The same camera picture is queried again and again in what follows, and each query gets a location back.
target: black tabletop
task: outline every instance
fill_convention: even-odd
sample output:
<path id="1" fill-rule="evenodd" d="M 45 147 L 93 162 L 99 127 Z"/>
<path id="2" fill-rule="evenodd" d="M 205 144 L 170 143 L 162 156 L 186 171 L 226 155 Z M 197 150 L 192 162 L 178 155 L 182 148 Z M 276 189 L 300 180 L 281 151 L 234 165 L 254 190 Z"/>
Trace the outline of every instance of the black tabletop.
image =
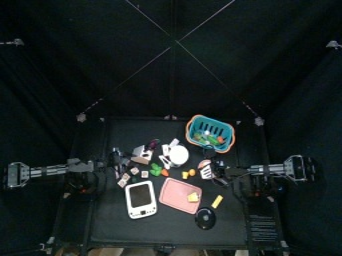
<path id="1" fill-rule="evenodd" d="M 106 122 L 85 124 L 74 143 L 73 157 L 82 159 L 107 156 L 113 148 L 133 153 L 134 148 L 153 139 L 161 144 L 154 151 L 152 163 L 162 164 L 162 144 L 174 138 L 186 146 L 190 158 L 180 168 L 170 169 L 170 177 L 201 187 L 201 207 L 210 207 L 218 195 L 224 200 L 217 209 L 217 224 L 210 230 L 202 230 L 196 224 L 196 215 L 186 213 L 160 202 L 165 176 L 150 175 L 153 181 L 158 212 L 142 219 L 132 219 L 128 212 L 125 189 L 118 185 L 113 170 L 107 169 L 106 190 L 95 205 L 90 243 L 102 246 L 185 246 L 202 248 L 245 248 L 246 224 L 244 207 L 233 195 L 232 187 L 221 187 L 212 180 L 204 180 L 197 174 L 182 179 L 182 171 L 197 168 L 205 159 L 204 149 L 186 140 L 186 121 L 107 119 Z M 230 123 L 236 127 L 237 142 L 232 150 L 218 154 L 226 166 L 252 165 L 262 158 L 260 133 L 253 123 Z M 140 165 L 140 170 L 150 170 L 150 165 Z"/>
<path id="2" fill-rule="evenodd" d="M 160 202 L 165 176 L 150 175 L 158 201 L 156 215 L 132 219 L 128 212 L 125 189 L 118 185 L 118 179 L 107 170 L 107 188 L 99 198 L 94 215 L 91 241 L 111 245 L 189 245 L 204 247 L 244 246 L 245 218 L 241 203 L 233 196 L 230 187 L 222 188 L 212 180 L 204 180 L 201 175 L 182 179 L 182 171 L 197 168 L 204 160 L 204 149 L 186 141 L 186 122 L 114 120 L 107 127 L 107 152 L 118 147 L 122 152 L 133 152 L 134 148 L 150 140 L 160 139 L 161 145 L 169 144 L 174 138 L 186 146 L 190 159 L 180 168 L 170 169 L 170 177 L 202 188 L 200 207 L 212 207 L 218 195 L 224 196 L 222 203 L 214 209 L 217 224 L 213 229 L 202 230 L 196 224 L 196 215 L 186 213 Z M 154 151 L 153 162 L 162 165 L 158 158 L 162 147 Z M 236 164 L 234 149 L 218 156 L 226 165 Z M 140 165 L 141 171 L 150 170 L 150 165 Z"/>

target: black table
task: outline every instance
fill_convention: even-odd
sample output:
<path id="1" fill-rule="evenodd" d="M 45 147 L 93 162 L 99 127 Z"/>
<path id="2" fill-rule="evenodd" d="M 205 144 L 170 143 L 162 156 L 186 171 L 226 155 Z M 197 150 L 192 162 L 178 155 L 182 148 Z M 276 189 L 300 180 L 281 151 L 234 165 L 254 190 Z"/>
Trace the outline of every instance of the black table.
<path id="1" fill-rule="evenodd" d="M 182 180 L 182 171 L 196 168 L 204 160 L 204 149 L 186 141 L 186 124 L 186 120 L 158 119 L 106 118 L 106 120 L 90 121 L 81 124 L 71 157 L 83 160 L 103 158 L 114 147 L 122 152 L 133 152 L 136 147 L 156 138 L 161 139 L 161 145 L 169 144 L 177 138 L 190 151 L 186 164 L 170 170 L 170 177 Z M 218 155 L 220 159 L 226 166 L 250 166 L 262 163 L 268 153 L 260 127 L 253 121 L 234 121 L 230 124 L 236 127 L 237 143 L 228 153 Z M 162 165 L 160 155 L 162 155 L 161 146 L 154 152 L 150 163 L 157 162 Z M 141 165 L 140 169 L 142 171 L 152 168 Z M 154 183 L 158 200 L 166 177 L 150 175 L 150 180 Z M 210 180 L 202 180 L 200 174 L 190 177 L 186 182 L 202 188 L 200 207 L 212 206 L 217 196 L 224 196 L 224 201 L 216 209 L 217 224 L 213 229 L 200 229 L 193 214 L 172 208 L 160 201 L 156 215 L 132 219 L 128 213 L 125 189 L 117 184 L 114 173 L 107 170 L 106 189 L 91 206 L 85 202 L 77 203 L 75 206 L 75 202 L 70 202 L 74 211 L 71 214 L 62 214 L 65 221 L 58 232 L 59 239 L 82 243 L 87 247 L 153 247 L 166 250 L 174 247 L 246 249 L 244 206 L 233 195 L 232 187 L 222 188 Z M 75 209 L 82 212 L 83 219 L 87 219 L 79 224 L 75 224 L 78 216 Z"/>

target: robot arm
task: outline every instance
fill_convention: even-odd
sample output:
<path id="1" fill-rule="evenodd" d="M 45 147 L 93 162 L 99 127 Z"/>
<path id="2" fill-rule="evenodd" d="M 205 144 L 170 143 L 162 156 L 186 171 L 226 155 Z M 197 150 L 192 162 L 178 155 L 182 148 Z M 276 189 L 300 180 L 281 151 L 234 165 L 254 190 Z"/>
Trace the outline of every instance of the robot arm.
<path id="1" fill-rule="evenodd" d="M 93 171 L 94 162 L 90 161 L 86 164 L 78 158 L 69 159 L 67 164 L 34 168 L 22 162 L 14 162 L 9 165 L 6 170 L 3 187 L 5 189 L 25 187 L 31 178 L 38 178 L 42 176 L 62 175 L 67 172 L 81 173 Z"/>
<path id="2" fill-rule="evenodd" d="M 290 156 L 284 164 L 253 165 L 248 168 L 252 175 L 278 175 L 295 182 L 316 181 L 316 166 L 311 157 Z"/>

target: small toy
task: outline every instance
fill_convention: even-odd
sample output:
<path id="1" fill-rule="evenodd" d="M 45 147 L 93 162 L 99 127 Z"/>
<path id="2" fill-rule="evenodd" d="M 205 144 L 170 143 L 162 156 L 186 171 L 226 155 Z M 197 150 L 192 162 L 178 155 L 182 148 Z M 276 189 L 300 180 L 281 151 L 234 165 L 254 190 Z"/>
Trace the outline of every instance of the small toy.
<path id="1" fill-rule="evenodd" d="M 214 201 L 214 203 L 213 203 L 213 205 L 212 205 L 212 207 L 213 207 L 214 209 L 218 208 L 222 199 L 224 199 L 224 196 L 218 195 L 218 197 L 217 197 L 217 199 L 216 199 L 216 201 Z"/>
<path id="2" fill-rule="evenodd" d="M 166 177 L 169 177 L 169 171 L 168 171 L 168 169 L 164 169 L 164 170 L 162 170 L 162 175 L 166 176 Z"/>
<path id="3" fill-rule="evenodd" d="M 196 175 L 197 175 L 196 169 L 192 169 L 192 170 L 189 171 L 189 175 L 190 175 L 190 176 L 196 176 Z"/>
<path id="4" fill-rule="evenodd" d="M 161 143 L 161 140 L 160 140 L 160 139 L 152 140 L 152 141 L 145 145 L 145 151 L 156 150 L 160 143 Z"/>
<path id="5" fill-rule="evenodd" d="M 150 173 L 152 173 L 154 176 L 160 176 L 161 173 L 162 173 L 162 167 L 161 167 L 157 163 L 153 163 L 153 164 L 152 164 L 152 167 L 153 167 L 153 170 L 150 170 Z"/>
<path id="6" fill-rule="evenodd" d="M 188 196 L 188 201 L 190 203 L 197 203 L 200 201 L 200 194 L 197 192 L 192 193 L 189 196 Z"/>
<path id="7" fill-rule="evenodd" d="M 142 171 L 142 178 L 148 179 L 149 178 L 149 171 Z"/>
<path id="8" fill-rule="evenodd" d="M 125 173 L 122 180 L 125 180 L 128 182 L 130 179 L 132 179 L 132 176 L 128 173 Z"/>
<path id="9" fill-rule="evenodd" d="M 140 173 L 138 167 L 134 167 L 134 168 L 132 169 L 132 173 L 133 173 L 133 175 L 137 175 L 137 174 Z"/>
<path id="10" fill-rule="evenodd" d="M 182 177 L 184 177 L 185 180 L 188 180 L 189 172 L 182 172 Z"/>
<path id="11" fill-rule="evenodd" d="M 121 179 L 118 184 L 124 188 L 126 186 L 128 182 L 126 182 L 126 180 Z"/>
<path id="12" fill-rule="evenodd" d="M 217 140 L 218 140 L 220 144 L 224 144 L 224 143 L 225 143 L 225 139 L 224 139 L 222 136 L 218 136 Z"/>

